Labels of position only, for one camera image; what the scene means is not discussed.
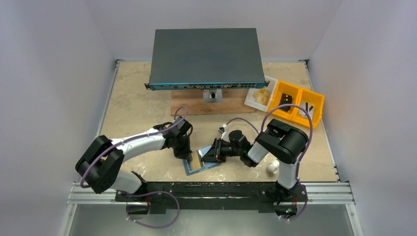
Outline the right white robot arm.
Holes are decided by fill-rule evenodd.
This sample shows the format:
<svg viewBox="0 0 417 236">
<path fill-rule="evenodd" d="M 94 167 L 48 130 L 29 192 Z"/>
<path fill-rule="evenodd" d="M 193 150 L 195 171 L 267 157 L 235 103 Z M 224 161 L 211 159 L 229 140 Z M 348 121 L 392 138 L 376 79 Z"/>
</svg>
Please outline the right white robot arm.
<svg viewBox="0 0 417 236">
<path fill-rule="evenodd" d="M 252 143 L 241 130 L 226 135 L 227 140 L 216 138 L 211 146 L 199 150 L 201 161 L 224 163 L 227 157 L 238 156 L 246 166 L 256 167 L 267 154 L 272 154 L 279 163 L 277 196 L 288 200 L 295 194 L 298 162 L 309 141 L 304 131 L 273 119 Z"/>
</svg>

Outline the grey card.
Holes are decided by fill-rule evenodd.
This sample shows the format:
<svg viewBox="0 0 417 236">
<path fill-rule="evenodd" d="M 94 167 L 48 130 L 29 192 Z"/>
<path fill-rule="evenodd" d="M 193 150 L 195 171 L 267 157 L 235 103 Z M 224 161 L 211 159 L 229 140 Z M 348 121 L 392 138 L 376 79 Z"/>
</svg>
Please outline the grey card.
<svg viewBox="0 0 417 236">
<path fill-rule="evenodd" d="M 191 171 L 197 171 L 204 167 L 204 164 L 201 162 L 201 157 L 198 151 L 194 151 L 191 154 L 192 160 L 190 161 Z"/>
</svg>

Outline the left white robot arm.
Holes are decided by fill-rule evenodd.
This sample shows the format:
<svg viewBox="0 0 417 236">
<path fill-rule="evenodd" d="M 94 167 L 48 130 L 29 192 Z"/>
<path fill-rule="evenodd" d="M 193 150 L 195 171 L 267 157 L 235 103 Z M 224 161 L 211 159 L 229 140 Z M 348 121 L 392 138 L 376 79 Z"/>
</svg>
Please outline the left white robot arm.
<svg viewBox="0 0 417 236">
<path fill-rule="evenodd" d="M 127 193 L 134 201 L 141 201 L 147 194 L 147 182 L 134 171 L 121 170 L 121 165 L 144 153 L 165 148 L 171 148 L 175 158 L 190 160 L 192 130 L 191 123 L 178 117 L 174 122 L 155 125 L 130 137 L 96 137 L 75 165 L 82 177 L 81 187 L 90 187 L 96 194 L 114 189 Z"/>
</svg>

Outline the blue card holder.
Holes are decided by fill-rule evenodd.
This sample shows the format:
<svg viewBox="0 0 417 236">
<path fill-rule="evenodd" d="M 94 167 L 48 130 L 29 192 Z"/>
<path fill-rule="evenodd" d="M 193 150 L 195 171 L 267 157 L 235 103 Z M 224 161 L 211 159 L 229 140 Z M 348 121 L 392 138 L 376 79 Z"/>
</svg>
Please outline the blue card holder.
<svg viewBox="0 0 417 236">
<path fill-rule="evenodd" d="M 187 176 L 197 174 L 212 168 L 215 168 L 217 166 L 220 166 L 220 163 L 218 162 L 203 162 L 202 157 L 204 154 L 206 154 L 210 149 L 210 146 L 201 148 L 197 151 L 193 151 L 190 156 L 191 160 L 183 160 L 184 170 L 185 174 Z"/>
</svg>

